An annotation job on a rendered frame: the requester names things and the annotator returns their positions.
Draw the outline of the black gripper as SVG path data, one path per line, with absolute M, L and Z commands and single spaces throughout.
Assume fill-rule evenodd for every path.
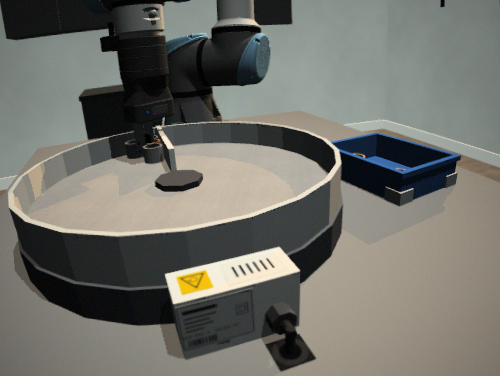
M 137 155 L 144 157 L 143 146 L 155 142 L 152 122 L 175 114 L 166 39 L 161 35 L 163 9 L 161 4 L 135 4 L 113 8 L 112 14 L 109 36 L 100 38 L 101 50 L 117 51 L 124 118 L 133 123 Z

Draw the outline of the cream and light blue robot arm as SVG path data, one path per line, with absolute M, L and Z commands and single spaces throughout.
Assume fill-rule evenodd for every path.
M 190 0 L 83 1 L 93 13 L 103 14 L 130 4 Z M 222 122 L 212 86 L 245 86 L 264 79 L 270 62 L 270 45 L 254 21 L 254 0 L 217 0 L 217 23 L 211 28 L 211 37 L 198 33 L 166 42 L 168 88 L 175 114 L 165 118 L 164 126 Z

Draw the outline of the dark grey metal bushing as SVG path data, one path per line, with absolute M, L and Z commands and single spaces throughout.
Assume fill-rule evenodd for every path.
M 163 146 L 161 143 L 153 143 L 143 146 L 144 159 L 147 164 L 155 164 L 164 161 Z
M 136 143 L 135 144 L 133 143 L 135 143 L 135 140 L 125 142 L 127 158 L 129 159 L 141 158 L 140 156 L 137 155 Z

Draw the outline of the blue plastic crate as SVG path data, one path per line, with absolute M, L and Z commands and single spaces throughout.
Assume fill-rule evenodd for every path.
M 339 149 L 341 180 L 397 206 L 456 184 L 458 154 L 377 132 L 331 143 Z

